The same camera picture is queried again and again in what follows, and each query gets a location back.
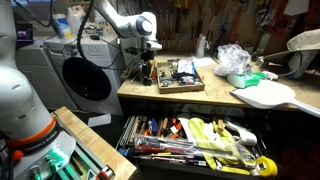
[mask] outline yellow object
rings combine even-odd
[[[234,168],[234,167],[223,166],[221,170],[224,171],[224,172],[231,172],[231,173],[250,175],[249,171],[244,170],[244,169]]]
[[[265,156],[257,158],[257,166],[262,177],[275,177],[278,174],[276,163]]]

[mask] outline plastic bag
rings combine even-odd
[[[214,72],[219,76],[229,74],[243,74],[250,62],[251,56],[237,44],[229,44],[218,47],[218,63]]]

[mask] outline white appliance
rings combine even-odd
[[[111,44],[117,42],[116,34],[103,39]],[[123,69],[120,51],[102,40],[81,39],[86,58],[84,61],[77,49],[76,39],[51,38],[45,42],[46,52],[52,60],[61,81],[80,110],[101,114],[122,115],[117,96]]]
[[[43,51],[43,39],[46,37],[35,37],[34,44],[16,51],[17,68],[28,78],[47,108],[66,106],[70,110],[77,110],[78,107],[53,69],[50,58]]]

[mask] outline red object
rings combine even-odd
[[[176,125],[176,128],[178,129],[178,131],[180,131],[180,130],[182,129],[181,123],[177,124],[177,125]]]
[[[21,150],[15,150],[15,151],[13,152],[13,159],[14,159],[15,161],[20,160],[23,156],[24,156],[24,154],[23,154],[23,152],[22,152]]]
[[[172,125],[175,126],[177,124],[177,119],[176,118],[172,118]]]
[[[41,130],[39,133],[32,135],[28,138],[22,139],[22,140],[9,139],[6,141],[6,143],[7,143],[8,147],[19,147],[19,146],[34,142],[34,141],[42,138],[44,135],[46,135],[54,127],[55,123],[56,123],[56,120],[52,116],[51,121],[47,125],[47,127],[45,127],[43,130]]]
[[[173,139],[176,139],[176,138],[178,138],[178,137],[179,137],[178,133],[176,133],[176,134],[174,134],[174,135],[172,136]]]

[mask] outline box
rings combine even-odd
[[[159,62],[157,63],[157,79],[158,79],[158,87],[160,94],[165,93],[177,93],[177,92],[188,92],[188,91],[203,91],[205,84],[203,83],[201,77],[199,76],[198,72],[195,70],[195,74],[199,77],[199,85],[181,85],[177,81],[169,84],[168,87],[163,87],[163,82],[160,82],[160,74],[161,72],[170,73],[170,67],[168,62]]]

